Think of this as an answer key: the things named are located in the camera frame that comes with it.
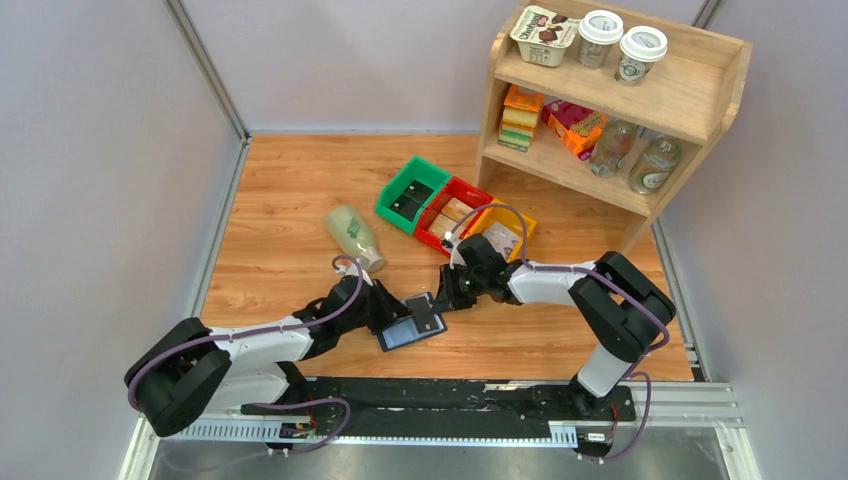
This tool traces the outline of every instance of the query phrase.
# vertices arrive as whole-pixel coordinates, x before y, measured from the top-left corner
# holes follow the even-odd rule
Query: juice bottle
[[[351,205],[342,205],[324,219],[324,226],[345,253],[355,257],[367,272],[376,272],[386,259],[377,251],[371,227]]]

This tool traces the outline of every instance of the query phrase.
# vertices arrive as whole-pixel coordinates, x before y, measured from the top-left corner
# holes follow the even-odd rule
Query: plastic bottle
[[[611,177],[618,171],[621,159],[633,148],[636,125],[624,120],[608,123],[592,150],[589,169],[599,177]]]
[[[677,166],[682,152],[680,141],[672,136],[660,135],[651,140],[630,171],[630,189],[642,195],[659,190]]]
[[[386,263],[377,251],[377,239],[371,227],[351,205],[342,205],[324,219],[324,226],[344,252],[359,260],[367,272],[376,272]]]

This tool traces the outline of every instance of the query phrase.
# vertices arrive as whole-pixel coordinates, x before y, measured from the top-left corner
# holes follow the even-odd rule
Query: white lid
[[[609,45],[621,40],[624,21],[607,10],[592,10],[580,21],[580,35],[592,43]]]
[[[359,255],[359,264],[366,272],[376,272],[383,268],[386,264],[386,259],[380,255],[376,247],[368,247]]]
[[[640,62],[656,62],[668,51],[668,38],[654,27],[633,27],[621,39],[621,51]]]
[[[509,36],[516,42],[565,49],[574,41],[579,23],[579,20],[558,15],[537,5],[530,5],[515,22],[515,27]]]

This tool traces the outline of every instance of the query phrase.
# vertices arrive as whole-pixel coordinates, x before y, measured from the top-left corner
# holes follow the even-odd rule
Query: yogurt cup
[[[621,58],[615,79],[628,86],[641,84],[655,63],[668,51],[668,38],[653,27],[633,27],[619,44]]]
[[[509,36],[518,43],[525,62],[556,67],[574,41],[579,20],[531,5],[524,9]]]
[[[580,26],[577,63],[586,68],[600,68],[614,43],[624,35],[624,21],[607,10],[593,10],[583,17]]]

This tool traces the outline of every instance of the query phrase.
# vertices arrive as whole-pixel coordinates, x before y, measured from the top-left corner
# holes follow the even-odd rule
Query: bottle cap
[[[633,27],[621,39],[621,51],[640,62],[658,62],[668,51],[668,38],[654,27]]]
[[[593,10],[583,17],[578,27],[580,36],[598,45],[610,45],[624,35],[624,21],[606,10]]]
[[[376,247],[368,247],[359,255],[359,264],[366,272],[376,272],[383,268],[386,264],[386,259],[380,255]]]

